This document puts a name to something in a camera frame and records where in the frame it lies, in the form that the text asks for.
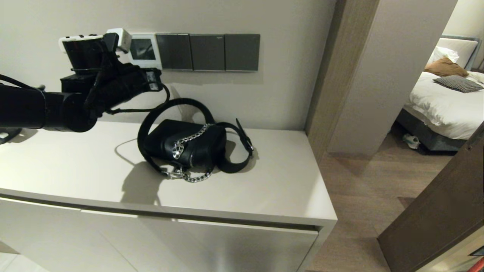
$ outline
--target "white bedsheet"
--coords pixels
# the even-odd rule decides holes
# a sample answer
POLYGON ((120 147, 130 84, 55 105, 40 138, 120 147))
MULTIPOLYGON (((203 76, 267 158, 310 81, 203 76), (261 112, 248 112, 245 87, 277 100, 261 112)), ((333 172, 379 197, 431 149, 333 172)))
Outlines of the white bedsheet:
MULTIPOLYGON (((484 87, 476 79, 482 74, 469 73, 469 80, 484 87)), ((422 72, 404 109, 441 135, 467 140, 484 121, 484 90, 454 91, 435 83, 433 79, 438 77, 422 72)))

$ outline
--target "bed frame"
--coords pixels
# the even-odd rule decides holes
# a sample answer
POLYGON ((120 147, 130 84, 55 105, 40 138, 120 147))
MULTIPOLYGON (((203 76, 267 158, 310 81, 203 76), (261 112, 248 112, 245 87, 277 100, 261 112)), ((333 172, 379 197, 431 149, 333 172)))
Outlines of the bed frame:
MULTIPOLYGON (((464 67, 464 69, 470 71, 476 59, 477 52, 481 47, 481 39, 450 35, 442 35, 442 38, 477 41, 477 45, 469 57, 466 66, 464 67)), ((411 135, 416 136, 420 143, 429 151, 458 151, 466 142, 466 140, 450 139, 432 131, 426 124, 424 124, 424 122, 411 115, 405 109, 400 111, 400 114, 396 118, 396 122, 405 128, 411 135)))

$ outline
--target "checkered pillow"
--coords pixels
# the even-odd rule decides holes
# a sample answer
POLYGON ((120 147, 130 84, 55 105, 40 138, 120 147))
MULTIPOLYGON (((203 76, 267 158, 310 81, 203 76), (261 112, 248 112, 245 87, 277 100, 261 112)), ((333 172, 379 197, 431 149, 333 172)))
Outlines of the checkered pillow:
POLYGON ((473 92, 484 89, 481 85, 461 76, 445 76, 434 79, 436 83, 459 92, 473 92))

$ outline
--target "black shoulder strap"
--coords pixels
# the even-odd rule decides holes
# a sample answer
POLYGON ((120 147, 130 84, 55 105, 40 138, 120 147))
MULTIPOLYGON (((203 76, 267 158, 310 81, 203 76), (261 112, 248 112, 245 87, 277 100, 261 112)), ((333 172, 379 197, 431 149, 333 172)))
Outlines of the black shoulder strap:
POLYGON ((254 147, 252 146, 252 141, 250 138, 245 134, 245 131, 243 130, 240 122, 238 119, 237 121, 237 126, 234 126, 231 123, 226 123, 226 122, 220 122, 217 123, 218 126, 222 126, 225 128, 230 128, 233 129, 238 135, 239 138, 242 142, 242 145, 244 146, 245 150, 249 152, 249 156, 247 159, 241 163, 235 164, 231 163, 225 156, 220 160, 219 164, 217 165, 220 170, 222 170, 225 173, 236 173, 239 172, 240 170, 244 169, 244 167, 247 166, 247 164, 250 161, 250 158, 252 158, 252 153, 254 152, 254 147))
POLYGON ((156 118, 160 116, 165 110, 177 106, 177 105, 191 105, 197 107, 202 113, 203 116, 205 117, 205 122, 206 123, 215 123, 215 120, 213 119, 212 113, 209 111, 209 109, 200 103, 197 100, 193 100, 190 98, 177 98, 170 100, 166 103, 163 103, 150 111, 150 113, 146 116, 144 121, 142 122, 139 131, 138 131, 138 149, 141 155, 145 158, 145 160, 158 172, 163 173, 164 172, 161 170, 161 168, 153 161, 150 155, 146 152, 144 148, 144 141, 146 137, 148 136, 148 133, 150 132, 150 128, 155 122, 156 118))

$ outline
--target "bed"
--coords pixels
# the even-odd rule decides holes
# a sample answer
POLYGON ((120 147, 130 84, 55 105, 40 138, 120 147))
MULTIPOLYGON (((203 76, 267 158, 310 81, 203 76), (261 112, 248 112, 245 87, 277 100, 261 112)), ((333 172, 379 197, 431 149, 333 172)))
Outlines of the bed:
MULTIPOLYGON (((467 79, 484 87, 484 74, 470 72, 481 45, 477 38, 442 36, 437 46, 457 51, 455 63, 467 79)), ((458 151, 484 121, 484 90, 461 93, 436 84, 439 76, 422 72, 396 122, 429 151, 458 151)))

